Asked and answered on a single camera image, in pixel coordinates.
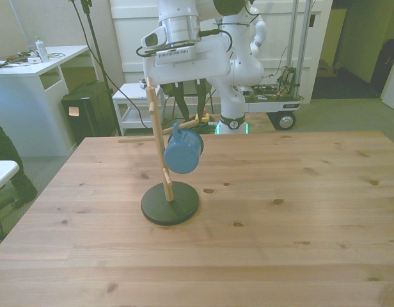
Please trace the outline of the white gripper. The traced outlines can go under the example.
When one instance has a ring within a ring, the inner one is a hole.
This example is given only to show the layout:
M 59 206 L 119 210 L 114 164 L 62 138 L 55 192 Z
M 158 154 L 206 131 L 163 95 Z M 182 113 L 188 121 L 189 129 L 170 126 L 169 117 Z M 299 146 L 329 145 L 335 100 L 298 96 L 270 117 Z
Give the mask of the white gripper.
M 182 81 L 195 80 L 198 96 L 198 116 L 203 115 L 207 94 L 206 78 L 230 73 L 230 60 L 224 40 L 203 40 L 193 46 L 177 47 L 159 51 L 155 56 L 143 60 L 145 77 L 153 85 L 174 83 L 174 97 L 185 121 L 190 119 L 184 99 Z

